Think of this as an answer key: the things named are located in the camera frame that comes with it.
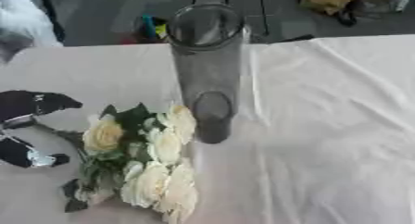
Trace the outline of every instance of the white tablecloth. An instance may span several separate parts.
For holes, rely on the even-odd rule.
[[[252,46],[232,137],[193,145],[201,196],[188,223],[414,223],[414,44],[406,35]],[[26,50],[0,70],[0,91],[10,89],[84,102],[42,118],[79,131],[109,103],[180,101],[166,45]],[[1,223],[159,222],[117,201],[65,214],[58,186],[76,175],[76,154],[34,129],[13,134],[73,159],[35,171],[0,165]]]

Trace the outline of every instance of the green leaf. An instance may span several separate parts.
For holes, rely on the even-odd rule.
[[[75,197],[75,192],[78,188],[78,179],[71,180],[62,186],[63,193],[67,198]]]
[[[117,109],[113,105],[109,105],[101,113],[100,118],[102,118],[104,115],[111,115],[111,116],[115,117],[115,116],[117,116]]]
[[[96,159],[100,161],[117,160],[124,156],[120,150],[115,150],[109,153],[104,153],[96,156]]]
[[[136,159],[143,164],[153,160],[153,158],[151,158],[150,154],[147,152],[147,145],[140,147],[140,151],[138,152]]]
[[[144,104],[140,103],[132,109],[118,113],[116,121],[125,131],[136,132],[143,126],[144,121],[150,117],[150,112],[148,112]]]
[[[82,211],[87,208],[88,208],[88,204],[86,204],[85,202],[79,201],[76,198],[71,198],[69,199],[69,201],[67,202],[67,205],[65,206],[65,212],[73,213],[73,212]]]

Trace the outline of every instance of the rose bouquet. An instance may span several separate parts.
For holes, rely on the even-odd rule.
[[[182,156],[195,132],[188,108],[150,113],[143,104],[123,112],[108,106],[90,122],[83,146],[76,146],[83,161],[80,177],[63,187],[67,212],[117,195],[132,206],[162,213],[169,224],[183,223],[193,213],[194,172]]]

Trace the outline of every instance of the table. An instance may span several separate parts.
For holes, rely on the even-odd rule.
[[[192,146],[201,198],[187,223],[412,223],[414,44],[415,35],[253,45],[233,136]],[[157,110],[180,100],[165,44],[29,49],[0,72],[0,90],[10,89],[84,102],[42,118],[60,129],[84,130],[109,103]],[[76,175],[75,152],[33,129],[13,134],[73,159],[35,171],[0,165],[2,223],[159,223],[117,201],[63,213],[57,187]]]

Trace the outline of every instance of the gray floor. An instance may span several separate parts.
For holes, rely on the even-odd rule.
[[[59,18],[67,31],[65,45],[119,44],[128,34],[134,20],[142,14],[169,18],[192,0],[55,0]],[[223,0],[197,0],[198,3]],[[230,0],[245,15],[256,35],[264,27],[259,0]],[[296,0],[265,0],[270,35],[266,43],[280,42],[304,34],[316,37],[361,36],[415,33],[415,3],[403,13],[384,14],[379,19],[361,19],[347,28],[334,19],[316,14],[297,5]]]

